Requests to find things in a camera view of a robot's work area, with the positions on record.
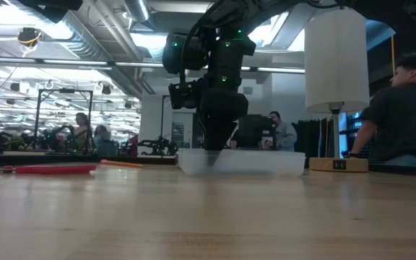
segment white lampshade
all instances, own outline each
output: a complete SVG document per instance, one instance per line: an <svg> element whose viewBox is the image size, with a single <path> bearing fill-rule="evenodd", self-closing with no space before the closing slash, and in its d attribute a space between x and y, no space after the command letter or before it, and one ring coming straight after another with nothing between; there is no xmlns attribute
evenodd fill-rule
<svg viewBox="0 0 416 260"><path fill-rule="evenodd" d="M329 104L344 103L341 112L369 104L365 18L352 10L316 17L305 28L306 109L330 113Z"/></svg>

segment woman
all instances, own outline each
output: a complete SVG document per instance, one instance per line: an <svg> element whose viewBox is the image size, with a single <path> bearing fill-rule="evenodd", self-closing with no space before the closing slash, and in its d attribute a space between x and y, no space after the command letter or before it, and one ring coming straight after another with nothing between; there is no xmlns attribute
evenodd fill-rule
<svg viewBox="0 0 416 260"><path fill-rule="evenodd" d="M75 121L78 124L78 127L75 129L75 139L78 144L79 150L84 150L86 144L90 144L91 141L86 141L88 138L87 131L88 131L88 120L85 113L78 113Z"/></svg>
<svg viewBox="0 0 416 260"><path fill-rule="evenodd" d="M94 143L99 156L115 156L117 149L111 141L111 133L105 126L99 125L94 131Z"/></svg>

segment air vent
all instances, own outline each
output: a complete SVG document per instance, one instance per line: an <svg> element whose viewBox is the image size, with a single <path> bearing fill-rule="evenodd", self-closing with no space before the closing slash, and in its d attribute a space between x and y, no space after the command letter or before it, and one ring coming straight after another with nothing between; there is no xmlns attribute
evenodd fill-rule
<svg viewBox="0 0 416 260"><path fill-rule="evenodd" d="M252 95L253 94L253 87L243 87L243 94L244 95Z"/></svg>

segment gray shirt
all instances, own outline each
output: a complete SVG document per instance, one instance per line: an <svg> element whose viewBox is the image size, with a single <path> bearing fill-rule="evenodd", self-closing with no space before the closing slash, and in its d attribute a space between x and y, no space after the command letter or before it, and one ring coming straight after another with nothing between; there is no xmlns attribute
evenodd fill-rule
<svg viewBox="0 0 416 260"><path fill-rule="evenodd" d="M291 123L280 121L276 129L277 149L279 151L294 152L297 134Z"/></svg>

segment black curtain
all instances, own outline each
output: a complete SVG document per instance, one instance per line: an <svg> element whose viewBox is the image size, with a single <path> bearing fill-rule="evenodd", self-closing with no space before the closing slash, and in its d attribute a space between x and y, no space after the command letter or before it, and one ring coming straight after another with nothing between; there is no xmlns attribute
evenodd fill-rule
<svg viewBox="0 0 416 260"><path fill-rule="evenodd" d="M325 154L325 138L321 139L321 131L322 136L325 137L326 119L299 121L293 123L293 126L298 135L298 140L295 143L296 152L304 152L306 157L318 157Z"/></svg>

